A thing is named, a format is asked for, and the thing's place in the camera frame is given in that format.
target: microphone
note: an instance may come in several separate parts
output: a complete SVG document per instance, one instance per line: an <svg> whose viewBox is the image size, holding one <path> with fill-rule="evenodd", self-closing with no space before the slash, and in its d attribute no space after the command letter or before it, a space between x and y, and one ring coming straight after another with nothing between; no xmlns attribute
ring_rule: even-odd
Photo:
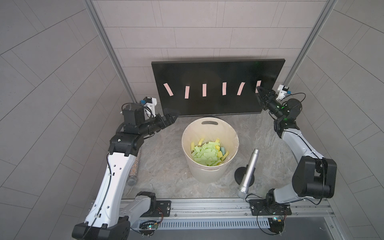
<svg viewBox="0 0 384 240"><path fill-rule="evenodd" d="M247 165L247 170L245 171L243 180L240 183L239 187L237 188L237 196L239 198L245 199L247 197L249 183L251 182L253 172L255 171L255 166L256 166L258 157L259 157L259 150L254 149L251 154L251 158L249 159L249 163Z"/></svg>

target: marble floor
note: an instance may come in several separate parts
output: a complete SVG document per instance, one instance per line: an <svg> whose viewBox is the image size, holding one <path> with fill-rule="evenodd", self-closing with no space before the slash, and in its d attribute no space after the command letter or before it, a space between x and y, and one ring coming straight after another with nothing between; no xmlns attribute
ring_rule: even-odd
<svg viewBox="0 0 384 240"><path fill-rule="evenodd" d="M137 184L125 187L123 199L133 199L140 191L154 192L157 198L237 197L235 170L248 164L254 148L260 150L260 155L250 193L265 196L269 189L291 181L297 163L288 145L274 132L273 120L266 111L219 117L238 133L239 150L220 180L210 184L197 181L188 169L181 137L188 124L198 118L178 118L173 125L145 141Z"/></svg>

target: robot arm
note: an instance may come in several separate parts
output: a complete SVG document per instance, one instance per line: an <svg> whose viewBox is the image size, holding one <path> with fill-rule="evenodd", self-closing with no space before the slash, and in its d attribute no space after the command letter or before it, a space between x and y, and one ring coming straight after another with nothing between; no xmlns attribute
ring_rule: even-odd
<svg viewBox="0 0 384 240"><path fill-rule="evenodd" d="M259 104L276 117L274 130L288 144L298 162L292 183L269 191L266 196L269 204L286 204L304 197L331 198L334 194L337 166L335 161L326 159L317 152L296 125L296 117L302 108L301 102L291 98L280 104L277 99L282 100L281 94L277 95L275 91L263 87L257 87L257 90ZM288 88L283 86L281 91L287 92Z"/></svg>
<svg viewBox="0 0 384 240"><path fill-rule="evenodd" d="M146 119L146 106L128 104L123 109L123 124L110 140L109 154L106 156L107 168L99 193L84 223L77 224L72 232L75 239L126 239L131 227L144 213L155 211L154 193L140 192L135 200L126 207L127 216L119 218L119 206L124 186L128 178L144 137L173 124L177 118L172 114L161 117L160 114Z"/></svg>

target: white trash can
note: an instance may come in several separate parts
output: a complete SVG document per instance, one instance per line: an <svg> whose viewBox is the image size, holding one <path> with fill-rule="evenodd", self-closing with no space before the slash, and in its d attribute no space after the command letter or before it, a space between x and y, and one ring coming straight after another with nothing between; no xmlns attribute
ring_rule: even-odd
<svg viewBox="0 0 384 240"><path fill-rule="evenodd" d="M198 164L193 160L191 143L194 142L197 145L201 138L204 138L204 142L215 141L217 138L220 139L221 146L225 148L225 152L229 151L223 163L210 167ZM184 130L181 145L192 175L200 182L211 183L216 182L224 175L225 170L237 153L239 139L233 127L225 121L218 118L200 118L193 121Z"/></svg>

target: white tiled wall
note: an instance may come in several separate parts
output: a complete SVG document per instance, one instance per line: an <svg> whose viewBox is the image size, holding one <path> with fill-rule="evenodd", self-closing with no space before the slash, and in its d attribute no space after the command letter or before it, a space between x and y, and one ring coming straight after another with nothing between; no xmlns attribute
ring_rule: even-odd
<svg viewBox="0 0 384 240"><path fill-rule="evenodd" d="M0 239L68 240L130 102L82 1L0 1L0 79Z"/></svg>
<svg viewBox="0 0 384 240"><path fill-rule="evenodd" d="M355 240L384 239L383 12L381 0L339 0L290 83L310 90L303 134L338 164L334 209Z"/></svg>
<svg viewBox="0 0 384 240"><path fill-rule="evenodd" d="M152 61L285 58L282 82L324 3L94 1L138 99L158 96Z"/></svg>

